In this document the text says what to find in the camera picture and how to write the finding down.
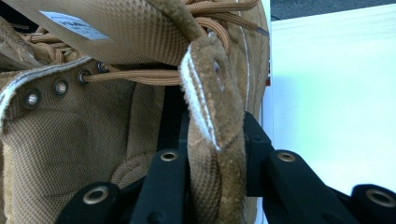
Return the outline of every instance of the white surface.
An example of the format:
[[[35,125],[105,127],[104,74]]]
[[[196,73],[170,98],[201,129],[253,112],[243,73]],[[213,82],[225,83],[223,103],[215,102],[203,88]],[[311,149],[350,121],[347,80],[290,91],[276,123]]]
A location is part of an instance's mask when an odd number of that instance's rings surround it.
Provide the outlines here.
[[[396,191],[396,5],[273,22],[272,56],[274,147],[346,194],[366,183]]]

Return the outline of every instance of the boot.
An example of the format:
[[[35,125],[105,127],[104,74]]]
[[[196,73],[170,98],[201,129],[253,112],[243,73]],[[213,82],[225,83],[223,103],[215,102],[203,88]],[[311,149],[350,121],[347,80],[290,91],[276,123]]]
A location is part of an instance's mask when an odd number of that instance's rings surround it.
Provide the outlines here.
[[[196,222],[247,222],[244,110],[258,119],[268,76],[261,2],[4,2],[82,52],[1,75],[7,223],[52,223],[79,189],[145,176],[165,86],[177,85],[191,117]]]

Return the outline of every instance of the tan shoelace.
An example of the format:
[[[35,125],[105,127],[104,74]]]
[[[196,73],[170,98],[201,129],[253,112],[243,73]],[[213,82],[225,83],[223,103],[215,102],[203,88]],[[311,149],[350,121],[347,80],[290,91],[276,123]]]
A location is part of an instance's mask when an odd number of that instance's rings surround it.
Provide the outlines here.
[[[40,60],[41,63],[65,63],[65,57],[74,51],[70,46],[62,42],[58,37],[53,34],[48,33],[43,27],[38,27],[38,29],[33,34],[21,35],[21,38],[27,43],[31,43],[34,52],[43,51],[44,55],[49,56],[48,60]]]
[[[231,53],[231,40],[227,30],[224,28],[227,24],[226,22],[234,23],[249,31],[256,31],[262,35],[269,35],[267,31],[263,30],[257,24],[231,13],[231,11],[251,10],[257,6],[258,2],[259,0],[252,0],[246,3],[184,0],[184,3],[187,5],[187,8],[190,10],[197,23],[203,27],[202,32],[207,35],[207,31],[204,27],[214,32],[222,42],[228,55]],[[106,64],[105,67],[108,69],[109,73],[84,76],[83,81],[94,82],[124,78],[153,86],[176,86],[180,85],[181,82],[177,70],[138,69],[121,71],[110,64]]]
[[[10,24],[0,17],[0,38],[19,54],[21,61],[40,67],[45,64],[74,61],[77,58],[70,55],[76,52],[75,49],[42,27],[38,27],[33,34],[18,34],[12,26],[18,25]]]

